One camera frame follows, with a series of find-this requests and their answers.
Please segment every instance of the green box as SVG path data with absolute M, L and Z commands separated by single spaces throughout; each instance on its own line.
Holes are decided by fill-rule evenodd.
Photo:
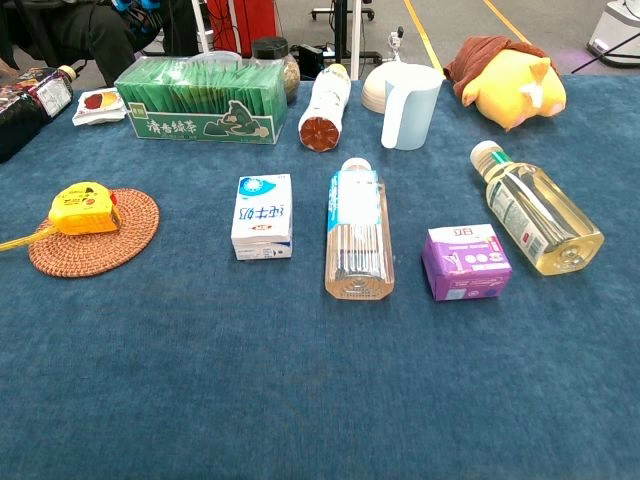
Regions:
M 274 144 L 287 113 L 281 60 L 142 57 L 115 85 L 139 138 Z

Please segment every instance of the jar lid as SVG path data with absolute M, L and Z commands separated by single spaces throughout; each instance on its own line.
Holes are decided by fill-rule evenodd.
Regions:
M 371 164 L 361 157 L 352 157 L 342 164 L 340 170 L 371 170 Z
M 69 65 L 61 65 L 58 67 L 58 70 L 62 70 L 64 73 L 66 73 L 72 82 L 78 77 L 76 71 Z
M 253 42 L 253 56 L 261 60 L 277 60 L 289 54 L 289 43 L 283 37 L 262 37 Z
M 211 63 L 237 63 L 238 65 L 240 65 L 242 63 L 242 57 L 236 52 L 214 50 L 212 52 L 199 53 L 187 60 L 188 63 L 200 61 Z
M 469 157 L 474 167 L 478 168 L 480 161 L 482 161 L 483 154 L 491 148 L 500 150 L 500 145 L 498 145 L 493 140 L 484 140 L 473 147 L 473 150 L 471 150 L 471 155 L 469 155 Z

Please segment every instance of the clear plastic bottle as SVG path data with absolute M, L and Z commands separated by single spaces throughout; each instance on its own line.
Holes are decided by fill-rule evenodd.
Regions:
M 604 235 L 542 169 L 513 162 L 492 141 L 476 145 L 471 162 L 489 208 L 540 273 L 581 270 L 595 257 Z
M 325 288 L 343 300 L 379 300 L 393 291 L 385 186 L 363 158 L 331 177 Z

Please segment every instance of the yellow tape measure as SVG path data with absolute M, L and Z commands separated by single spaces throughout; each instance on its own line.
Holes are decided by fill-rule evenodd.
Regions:
M 0 243 L 0 252 L 29 245 L 56 232 L 66 235 L 113 232 L 121 224 L 115 195 L 96 182 L 76 183 L 60 192 L 53 199 L 48 218 L 51 227 Z

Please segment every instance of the white bottle cap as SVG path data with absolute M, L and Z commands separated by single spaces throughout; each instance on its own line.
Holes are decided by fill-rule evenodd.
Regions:
M 342 170 L 371 170 L 371 164 L 364 158 L 353 157 L 342 164 Z
M 68 65 L 61 65 L 58 67 L 58 70 L 62 70 L 64 73 L 66 73 L 67 75 L 69 75 L 69 79 L 73 82 L 76 78 L 78 78 L 78 75 L 76 74 L 76 71 L 71 68 Z
M 502 150 L 500 148 L 500 145 L 498 145 L 493 140 L 485 140 L 484 142 L 480 142 L 478 145 L 473 147 L 473 150 L 471 150 L 471 155 L 469 155 L 469 158 L 471 159 L 471 163 L 473 163 L 474 167 L 477 168 L 478 162 L 482 158 L 482 154 L 487 150 L 489 150 L 490 148 L 497 148 L 499 150 Z

